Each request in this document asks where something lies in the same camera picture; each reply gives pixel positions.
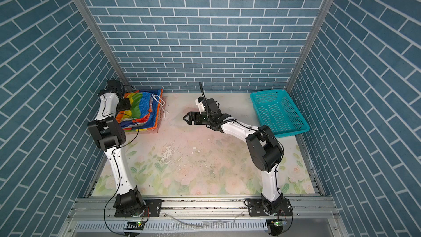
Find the floral tablecloth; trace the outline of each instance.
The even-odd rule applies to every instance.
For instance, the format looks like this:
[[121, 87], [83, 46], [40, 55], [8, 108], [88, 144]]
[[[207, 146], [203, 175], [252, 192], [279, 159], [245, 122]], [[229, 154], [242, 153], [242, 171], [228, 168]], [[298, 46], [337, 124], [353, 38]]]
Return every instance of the floral tablecloth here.
[[[180, 119], [191, 109], [184, 108], [173, 119]], [[133, 137], [127, 135], [127, 141]], [[280, 141], [285, 148], [278, 172], [282, 192], [313, 194], [295, 137]], [[251, 161], [247, 144], [205, 126], [163, 119], [157, 134], [140, 134], [125, 152], [142, 195], [250, 195], [262, 190], [260, 171]], [[113, 195], [115, 190], [107, 162], [93, 195]]]

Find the colorful folded fabric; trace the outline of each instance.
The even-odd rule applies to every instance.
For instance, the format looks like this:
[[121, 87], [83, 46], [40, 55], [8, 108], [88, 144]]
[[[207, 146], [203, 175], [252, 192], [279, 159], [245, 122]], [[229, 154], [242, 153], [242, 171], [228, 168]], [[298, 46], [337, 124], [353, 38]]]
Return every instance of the colorful folded fabric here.
[[159, 111], [161, 109], [156, 95], [162, 98], [162, 89], [139, 90], [124, 94], [124, 98], [130, 99], [130, 110], [117, 114], [116, 119], [125, 131], [152, 130], [157, 128]]

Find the white plastic part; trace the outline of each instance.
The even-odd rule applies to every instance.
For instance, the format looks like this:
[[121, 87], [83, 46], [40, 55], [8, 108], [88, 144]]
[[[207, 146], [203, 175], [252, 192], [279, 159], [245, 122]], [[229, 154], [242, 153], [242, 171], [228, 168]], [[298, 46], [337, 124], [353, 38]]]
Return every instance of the white plastic part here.
[[205, 111], [205, 106], [203, 105], [203, 102], [199, 103], [199, 100], [196, 99], [195, 103], [197, 107], [199, 108], [199, 113], [202, 113]]
[[112, 147], [105, 151], [104, 154], [107, 156], [108, 162], [111, 165], [116, 189], [118, 187], [118, 183], [120, 182], [120, 187], [118, 188], [116, 195], [124, 194], [129, 192], [130, 189], [134, 189], [134, 187], [136, 187], [136, 184], [134, 183], [130, 175], [124, 148], [117, 149], [116, 147]]
[[117, 94], [114, 92], [104, 93], [99, 98], [101, 99], [101, 104], [99, 105], [95, 120], [102, 120], [109, 116], [115, 117], [115, 109], [119, 101]]
[[244, 123], [236, 121], [236, 122], [229, 122], [229, 123], [223, 124], [221, 126], [222, 131], [224, 131], [224, 133], [227, 133], [229, 135], [233, 135], [236, 138], [238, 138], [240, 140], [243, 140], [245, 142], [245, 138], [249, 134], [253, 134], [255, 132], [255, 130], [250, 130], [248, 128], [245, 128], [244, 126], [241, 126], [239, 123], [244, 125], [244, 126], [255, 129], [255, 130], [257, 130], [257, 128], [258, 128], [257, 126], [251, 126], [251, 125], [244, 124]]
[[276, 190], [275, 179], [277, 179], [276, 176], [279, 173], [279, 172], [275, 172], [276, 167], [277, 165], [274, 166], [269, 173], [266, 171], [260, 171], [262, 175], [262, 184], [263, 184], [262, 194], [270, 202], [275, 201], [280, 196], [278, 191]]

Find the teal plastic basket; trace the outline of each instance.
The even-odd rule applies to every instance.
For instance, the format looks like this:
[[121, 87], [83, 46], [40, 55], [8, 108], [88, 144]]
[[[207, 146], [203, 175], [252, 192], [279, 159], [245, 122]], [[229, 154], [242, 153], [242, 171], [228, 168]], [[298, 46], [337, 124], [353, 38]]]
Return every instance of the teal plastic basket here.
[[276, 138], [310, 130], [309, 124], [284, 89], [254, 92], [250, 98], [260, 124], [269, 126]]

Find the brick wall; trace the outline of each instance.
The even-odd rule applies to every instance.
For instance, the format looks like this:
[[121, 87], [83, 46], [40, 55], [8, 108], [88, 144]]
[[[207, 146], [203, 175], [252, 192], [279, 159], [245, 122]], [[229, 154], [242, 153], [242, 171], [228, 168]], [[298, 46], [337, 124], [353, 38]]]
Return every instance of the brick wall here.
[[102, 157], [86, 121], [113, 72], [71, 0], [0, 0], [0, 236], [59, 232]]
[[283, 88], [322, 0], [85, 0], [131, 84]]
[[352, 236], [421, 236], [421, 0], [334, 0], [292, 97]]

